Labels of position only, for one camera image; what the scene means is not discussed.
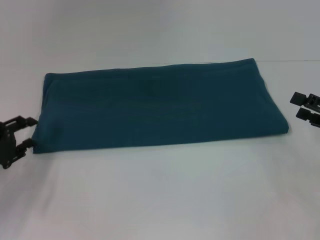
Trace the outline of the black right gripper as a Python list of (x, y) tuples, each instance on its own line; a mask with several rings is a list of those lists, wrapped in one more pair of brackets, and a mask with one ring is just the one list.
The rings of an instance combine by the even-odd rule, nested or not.
[(312, 113), (310, 110), (300, 108), (296, 114), (296, 117), (300, 120), (309, 121), (314, 127), (320, 127), (320, 97), (314, 94), (305, 95), (300, 92), (295, 92), (291, 97), (291, 104), (296, 106), (304, 106), (313, 110), (316, 113)]

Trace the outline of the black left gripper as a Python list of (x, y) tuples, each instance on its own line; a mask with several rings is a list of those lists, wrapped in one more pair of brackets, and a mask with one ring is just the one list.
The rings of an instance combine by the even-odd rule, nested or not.
[(0, 165), (4, 169), (8, 169), (18, 158), (23, 158), (27, 149), (34, 146), (31, 138), (17, 145), (15, 132), (37, 124), (36, 119), (22, 116), (0, 123)]

